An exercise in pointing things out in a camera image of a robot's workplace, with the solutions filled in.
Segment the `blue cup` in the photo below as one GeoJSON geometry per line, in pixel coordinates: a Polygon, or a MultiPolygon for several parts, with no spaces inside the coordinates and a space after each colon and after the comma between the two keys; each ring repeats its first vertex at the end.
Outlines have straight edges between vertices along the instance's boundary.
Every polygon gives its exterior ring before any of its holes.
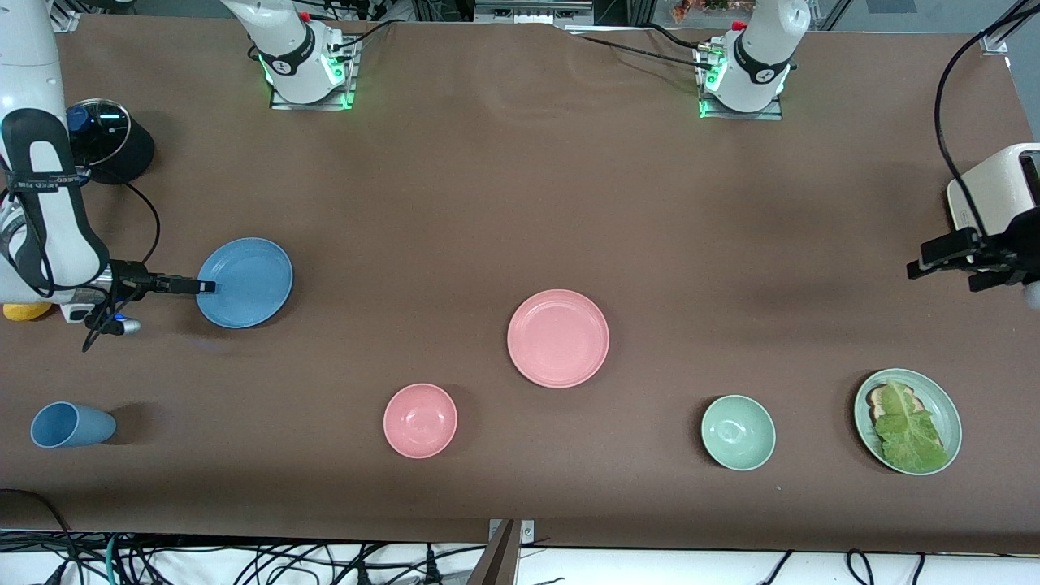
{"type": "Polygon", "coordinates": [[[71,402],[48,404],[29,427],[32,442],[43,449],[97,444],[114,433],[115,418],[111,414],[71,402]]]}

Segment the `mint green plate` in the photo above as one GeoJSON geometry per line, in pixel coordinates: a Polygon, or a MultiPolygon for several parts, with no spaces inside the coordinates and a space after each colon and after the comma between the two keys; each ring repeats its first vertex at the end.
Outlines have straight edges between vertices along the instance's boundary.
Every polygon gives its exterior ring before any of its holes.
{"type": "Polygon", "coordinates": [[[762,466],[777,444],[773,418],[748,397],[730,395],[711,403],[701,419],[701,439],[708,454],[737,472],[762,466]]]}
{"type": "Polygon", "coordinates": [[[892,367],[875,373],[863,382],[859,387],[859,391],[856,392],[856,403],[853,405],[852,412],[853,419],[856,423],[856,430],[859,431],[859,436],[863,439],[863,444],[878,458],[878,461],[901,474],[908,476],[931,476],[938,474],[948,467],[961,451],[961,416],[957,413],[954,401],[950,400],[950,396],[931,378],[912,370],[892,367]],[[900,382],[913,388],[914,396],[920,399],[925,408],[932,413],[932,424],[935,425],[935,430],[939,432],[939,439],[942,440],[942,447],[946,449],[946,455],[950,456],[945,465],[926,474],[905,472],[885,461],[885,458],[881,456],[881,438],[874,430],[874,421],[870,419],[870,403],[866,401],[866,397],[874,388],[884,386],[890,381],[900,382]]]}

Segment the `pink bowl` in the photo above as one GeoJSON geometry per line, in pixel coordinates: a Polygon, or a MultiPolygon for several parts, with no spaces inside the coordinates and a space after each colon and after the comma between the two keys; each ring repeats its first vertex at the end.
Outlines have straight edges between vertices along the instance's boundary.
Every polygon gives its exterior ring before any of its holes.
{"type": "Polygon", "coordinates": [[[459,412],[447,392],[433,384],[412,384],[387,404],[383,434],[397,453],[425,459],[444,451],[458,423],[459,412]]]}
{"type": "Polygon", "coordinates": [[[544,290],[520,305],[506,336],[510,357],[528,380],[570,388],[606,359],[610,332],[595,303],[573,290],[544,290]]]}

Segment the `yellow sponge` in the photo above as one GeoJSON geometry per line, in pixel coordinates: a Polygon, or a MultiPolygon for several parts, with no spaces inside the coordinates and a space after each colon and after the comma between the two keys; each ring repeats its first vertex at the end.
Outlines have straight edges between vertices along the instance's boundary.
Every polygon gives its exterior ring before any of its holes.
{"type": "Polygon", "coordinates": [[[3,315],[10,321],[32,321],[43,316],[53,306],[51,303],[33,303],[31,305],[7,303],[3,306],[3,315]]]}

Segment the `lettuce leaf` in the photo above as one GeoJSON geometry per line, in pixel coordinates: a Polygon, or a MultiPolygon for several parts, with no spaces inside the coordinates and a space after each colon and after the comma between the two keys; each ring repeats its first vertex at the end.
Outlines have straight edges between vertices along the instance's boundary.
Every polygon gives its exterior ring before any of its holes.
{"type": "Polygon", "coordinates": [[[925,474],[946,464],[950,458],[939,440],[928,410],[914,412],[915,404],[909,388],[889,382],[881,390],[881,406],[885,413],[878,417],[874,429],[881,437],[881,453],[885,460],[904,472],[925,474]]]}

